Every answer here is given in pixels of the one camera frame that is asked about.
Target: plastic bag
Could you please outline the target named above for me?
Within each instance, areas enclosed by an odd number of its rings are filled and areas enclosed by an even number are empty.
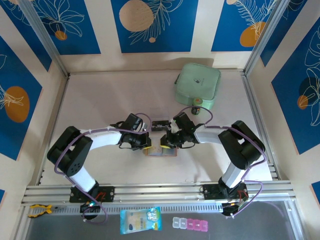
[[[162,230],[160,207],[120,212],[120,233],[131,234],[145,230]]]

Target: black mount bracket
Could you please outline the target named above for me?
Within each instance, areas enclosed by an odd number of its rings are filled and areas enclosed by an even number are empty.
[[[101,203],[112,203],[115,197],[114,186],[99,186],[97,182],[93,188],[88,192],[90,196]],[[86,195],[84,195],[78,188],[71,187],[70,203],[87,203],[91,202]]]
[[[234,188],[227,187],[222,179],[218,184],[204,184],[202,186],[204,200],[238,200],[237,203],[223,203],[223,212],[225,216],[231,216],[239,211],[239,208],[249,199],[248,189],[245,183],[240,182]]]

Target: robotic arm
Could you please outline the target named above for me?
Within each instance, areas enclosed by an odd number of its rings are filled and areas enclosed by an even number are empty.
[[[231,128],[240,131],[265,151],[264,144],[243,121],[236,121]],[[163,148],[178,147],[183,149],[185,142],[223,145],[231,163],[219,182],[228,189],[236,187],[249,166],[261,156],[255,146],[236,132],[230,129],[224,130],[220,127],[206,127],[204,124],[196,126],[187,114],[181,112],[171,121],[171,130],[167,130],[166,135],[161,138],[161,146]]]
[[[70,148],[63,156],[58,168],[82,190],[87,193],[92,191],[94,187],[97,188],[99,185],[83,166],[89,151],[107,145],[121,146],[123,143],[130,144],[132,150],[147,149],[151,147],[151,139],[148,132],[135,134],[121,131],[136,131],[139,126],[143,128],[143,125],[143,120],[131,113],[125,121],[108,126],[105,131],[82,136],[75,142],[73,148]],[[109,131],[109,129],[119,129],[119,131]],[[69,126],[47,153],[49,161],[55,165],[69,143],[84,132],[87,131]]]
[[[98,199],[102,192],[101,188],[108,187],[100,187],[97,181],[95,181],[83,167],[89,151],[107,145],[119,145],[119,147],[121,147],[123,143],[130,144],[132,150],[150,148],[151,139],[149,138],[149,133],[138,133],[137,129],[139,126],[141,126],[140,129],[143,128],[143,120],[131,113],[125,121],[112,124],[106,127],[105,130],[90,130],[89,134],[81,136],[73,146],[67,150],[57,167],[84,192]],[[47,154],[49,161],[56,165],[68,145],[84,132],[87,131],[79,130],[74,126],[68,127],[49,150]],[[189,148],[183,147],[185,142],[190,142],[194,145],[202,143],[222,144],[231,163],[219,179],[218,184],[203,185],[202,192],[204,199],[230,200],[241,198],[243,204],[248,197],[246,198],[245,195],[239,195],[239,191],[244,193],[246,190],[246,184],[241,182],[241,179],[250,165],[261,156],[261,152],[257,147],[247,139],[244,139],[243,136],[247,136],[262,151],[265,151],[263,143],[242,121],[236,121],[231,125],[230,129],[206,127],[204,124],[195,125],[186,113],[181,112],[171,121],[170,127],[166,131],[166,135],[161,138],[160,144],[163,148],[169,149]],[[70,201],[86,203],[88,198],[76,187],[72,187]],[[228,211],[229,216],[230,213],[236,213],[239,207],[240,205],[236,206],[234,210]]]

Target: small block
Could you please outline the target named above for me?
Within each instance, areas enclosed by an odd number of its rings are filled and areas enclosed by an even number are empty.
[[[180,228],[187,229],[187,219],[186,218],[180,218]]]
[[[201,231],[201,221],[198,219],[194,220],[194,230]]]
[[[201,225],[201,232],[208,232],[208,222],[205,220],[202,220],[200,222]]]
[[[172,219],[172,227],[175,229],[179,229],[180,228],[180,217],[174,217]]]
[[[193,230],[195,229],[195,220],[191,219],[191,218],[188,218],[186,220],[186,229],[188,230]]]

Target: mint green box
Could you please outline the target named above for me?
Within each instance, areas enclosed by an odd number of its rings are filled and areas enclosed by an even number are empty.
[[[202,107],[210,110],[215,104],[220,78],[219,69],[187,63],[175,81],[175,100],[192,106],[194,98],[202,98]]]

